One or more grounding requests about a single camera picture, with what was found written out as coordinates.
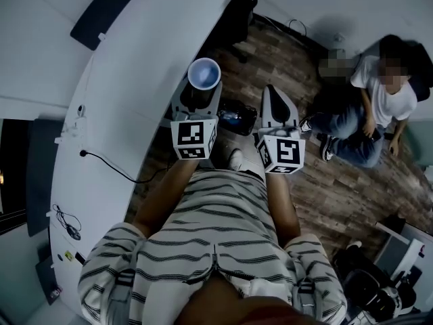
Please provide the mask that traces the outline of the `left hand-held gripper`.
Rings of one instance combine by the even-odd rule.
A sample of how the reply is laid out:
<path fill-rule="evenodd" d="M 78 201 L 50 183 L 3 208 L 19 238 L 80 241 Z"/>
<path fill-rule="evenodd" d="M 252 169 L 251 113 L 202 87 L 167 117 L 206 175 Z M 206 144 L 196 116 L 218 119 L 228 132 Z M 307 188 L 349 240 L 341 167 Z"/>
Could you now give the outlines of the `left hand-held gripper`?
<path fill-rule="evenodd" d="M 197 112 L 205 115 L 193 115 L 191 119 L 172 121 L 170 130 L 173 148 L 179 160 L 206 160 L 210 158 L 212 148 L 217 138 L 219 118 L 217 110 L 221 98 L 223 82 L 212 89 L 200 91 L 200 102 Z M 191 85 L 185 77 L 175 89 L 170 101 L 173 114 L 189 112 Z"/>

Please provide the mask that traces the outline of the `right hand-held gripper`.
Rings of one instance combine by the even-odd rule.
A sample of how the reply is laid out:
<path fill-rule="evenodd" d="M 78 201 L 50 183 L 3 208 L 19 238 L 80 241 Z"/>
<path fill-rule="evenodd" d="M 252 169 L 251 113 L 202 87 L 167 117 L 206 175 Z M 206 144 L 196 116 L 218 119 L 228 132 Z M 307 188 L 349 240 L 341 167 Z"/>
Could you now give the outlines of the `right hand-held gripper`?
<path fill-rule="evenodd" d="M 300 138 L 298 109 L 280 89 L 267 85 L 263 89 L 260 117 L 262 127 L 254 136 L 254 145 L 265 173 L 291 175 L 303 168 L 306 141 Z M 272 127 L 273 122 L 283 126 Z"/>

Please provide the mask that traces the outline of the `white paper cup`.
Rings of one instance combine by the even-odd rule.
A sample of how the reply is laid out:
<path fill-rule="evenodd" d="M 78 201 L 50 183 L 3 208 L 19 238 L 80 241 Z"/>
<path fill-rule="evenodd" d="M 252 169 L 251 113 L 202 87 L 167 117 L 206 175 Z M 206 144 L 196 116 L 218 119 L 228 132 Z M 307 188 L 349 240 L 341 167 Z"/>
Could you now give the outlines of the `white paper cup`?
<path fill-rule="evenodd" d="M 219 84 L 221 69 L 213 59 L 199 58 L 189 65 L 187 78 L 195 89 L 209 91 Z"/>

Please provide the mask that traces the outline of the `black bag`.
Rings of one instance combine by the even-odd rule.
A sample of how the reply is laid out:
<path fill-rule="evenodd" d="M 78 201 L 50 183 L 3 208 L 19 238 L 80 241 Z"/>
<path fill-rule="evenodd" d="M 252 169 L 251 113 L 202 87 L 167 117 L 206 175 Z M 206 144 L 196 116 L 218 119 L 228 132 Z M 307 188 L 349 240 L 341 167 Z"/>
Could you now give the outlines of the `black bag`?
<path fill-rule="evenodd" d="M 238 112 L 242 117 L 239 121 L 226 121 L 223 118 L 225 111 Z M 249 136 L 257 118 L 257 111 L 254 107 L 245 105 L 239 100 L 222 99 L 217 110 L 219 126 L 238 135 Z"/>

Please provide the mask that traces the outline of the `person's left forearm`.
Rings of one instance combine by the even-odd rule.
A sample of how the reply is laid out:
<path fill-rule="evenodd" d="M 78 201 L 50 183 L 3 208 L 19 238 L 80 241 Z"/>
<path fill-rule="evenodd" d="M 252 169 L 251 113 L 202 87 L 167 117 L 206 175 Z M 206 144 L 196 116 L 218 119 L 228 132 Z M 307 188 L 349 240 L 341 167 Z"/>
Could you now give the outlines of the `person's left forearm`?
<path fill-rule="evenodd" d="M 137 211 L 132 225 L 146 238 L 160 231 L 178 205 L 199 160 L 178 160 L 148 193 Z"/>

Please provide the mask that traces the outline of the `person's right forearm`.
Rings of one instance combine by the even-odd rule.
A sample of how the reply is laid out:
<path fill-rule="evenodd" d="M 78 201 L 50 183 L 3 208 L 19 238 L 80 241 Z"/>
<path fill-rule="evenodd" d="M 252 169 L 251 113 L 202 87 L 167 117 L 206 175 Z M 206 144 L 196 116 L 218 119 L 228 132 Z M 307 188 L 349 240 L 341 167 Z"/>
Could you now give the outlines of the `person's right forearm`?
<path fill-rule="evenodd" d="M 300 224 L 290 195 L 290 185 L 284 174 L 267 173 L 268 208 L 280 246 L 300 236 Z"/>

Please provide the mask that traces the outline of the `person's right white shoe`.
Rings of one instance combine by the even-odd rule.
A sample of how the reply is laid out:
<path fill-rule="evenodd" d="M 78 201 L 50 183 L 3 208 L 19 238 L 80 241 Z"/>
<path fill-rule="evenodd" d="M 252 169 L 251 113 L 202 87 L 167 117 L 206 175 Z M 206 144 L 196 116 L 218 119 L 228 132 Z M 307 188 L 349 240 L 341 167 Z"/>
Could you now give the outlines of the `person's right white shoe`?
<path fill-rule="evenodd" d="M 232 171 L 239 171 L 242 167 L 243 161 L 244 161 L 243 152 L 239 148 L 235 148 L 232 150 L 231 154 L 229 155 L 227 161 L 227 169 Z"/>

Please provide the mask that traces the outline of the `white power strip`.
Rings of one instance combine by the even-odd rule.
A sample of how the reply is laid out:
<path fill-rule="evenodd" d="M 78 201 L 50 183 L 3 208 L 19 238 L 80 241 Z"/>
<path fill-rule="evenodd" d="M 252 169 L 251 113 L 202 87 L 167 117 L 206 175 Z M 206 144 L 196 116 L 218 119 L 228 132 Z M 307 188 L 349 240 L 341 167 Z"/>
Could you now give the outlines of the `white power strip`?
<path fill-rule="evenodd" d="M 87 145 L 87 118 L 85 116 L 80 116 L 74 120 L 71 136 L 80 147 Z"/>

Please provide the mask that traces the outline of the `dark grey desk partition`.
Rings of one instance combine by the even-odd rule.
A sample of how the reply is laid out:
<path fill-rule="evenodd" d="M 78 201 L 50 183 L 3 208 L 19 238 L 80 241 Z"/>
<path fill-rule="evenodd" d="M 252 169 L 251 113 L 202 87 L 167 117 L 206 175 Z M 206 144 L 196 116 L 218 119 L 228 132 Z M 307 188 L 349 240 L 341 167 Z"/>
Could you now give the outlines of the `dark grey desk partition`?
<path fill-rule="evenodd" d="M 131 0 L 93 0 L 78 19 L 70 36 L 95 51 L 113 22 Z"/>
<path fill-rule="evenodd" d="M 26 217 L 30 237 L 49 226 L 51 187 L 63 122 L 36 119 L 30 124 L 26 165 Z"/>

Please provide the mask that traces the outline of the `white plug adapter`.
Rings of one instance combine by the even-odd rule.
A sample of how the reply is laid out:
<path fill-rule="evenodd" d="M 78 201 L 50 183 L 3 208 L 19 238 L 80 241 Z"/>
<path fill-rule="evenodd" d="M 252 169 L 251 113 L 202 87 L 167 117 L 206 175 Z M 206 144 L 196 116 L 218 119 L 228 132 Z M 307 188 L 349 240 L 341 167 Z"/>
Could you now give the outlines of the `white plug adapter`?
<path fill-rule="evenodd" d="M 54 142 L 57 145 L 74 143 L 76 141 L 76 129 L 65 128 L 62 130 L 61 135 L 56 137 Z"/>

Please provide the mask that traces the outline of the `black mesh office chair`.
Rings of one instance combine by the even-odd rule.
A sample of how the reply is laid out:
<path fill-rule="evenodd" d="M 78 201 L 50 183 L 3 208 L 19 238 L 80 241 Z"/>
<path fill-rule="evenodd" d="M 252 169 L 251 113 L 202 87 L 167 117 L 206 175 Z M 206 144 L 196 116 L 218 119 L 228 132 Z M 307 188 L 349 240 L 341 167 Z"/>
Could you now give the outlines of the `black mesh office chair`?
<path fill-rule="evenodd" d="M 379 76 L 389 93 L 409 84 L 419 102 L 430 97 L 433 61 L 421 43 L 386 35 L 379 42 L 379 55 Z"/>

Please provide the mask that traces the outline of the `white workstation with grey panel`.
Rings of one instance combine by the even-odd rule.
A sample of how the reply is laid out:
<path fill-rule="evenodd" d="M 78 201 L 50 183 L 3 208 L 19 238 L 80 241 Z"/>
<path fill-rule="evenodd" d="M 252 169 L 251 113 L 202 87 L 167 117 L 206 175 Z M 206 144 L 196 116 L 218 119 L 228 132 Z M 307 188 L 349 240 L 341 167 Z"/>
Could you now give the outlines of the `white workstation with grey panel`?
<path fill-rule="evenodd" d="M 393 281 L 395 287 L 397 287 L 403 282 L 404 277 L 409 274 L 411 268 L 414 266 L 417 258 L 419 257 L 419 254 L 422 253 L 425 244 L 416 238 L 409 240 L 379 221 L 375 223 L 375 227 L 389 235 L 383 248 L 375 258 L 374 263 L 376 266 L 379 266 L 380 260 L 386 254 L 386 251 L 390 251 L 390 242 L 392 239 L 397 240 L 405 246 L 403 249 L 404 255 L 400 259 L 391 259 L 391 261 L 397 260 L 398 262 L 394 271 L 390 275 L 390 279 Z"/>

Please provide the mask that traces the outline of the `black wired mouse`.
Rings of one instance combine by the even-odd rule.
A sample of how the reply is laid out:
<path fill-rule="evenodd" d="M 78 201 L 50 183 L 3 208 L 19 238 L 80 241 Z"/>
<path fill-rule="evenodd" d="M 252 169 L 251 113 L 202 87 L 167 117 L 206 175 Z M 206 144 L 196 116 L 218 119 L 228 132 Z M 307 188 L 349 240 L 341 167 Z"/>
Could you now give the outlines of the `black wired mouse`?
<path fill-rule="evenodd" d="M 75 215 L 63 212 L 57 204 L 53 204 L 52 208 L 55 212 L 55 218 L 60 223 L 60 225 L 66 230 L 69 237 L 71 237 L 73 240 L 80 241 L 81 240 L 80 232 L 82 230 L 82 225 L 79 219 Z M 73 226 L 71 223 L 67 221 L 67 218 L 76 221 L 78 226 L 77 227 Z"/>

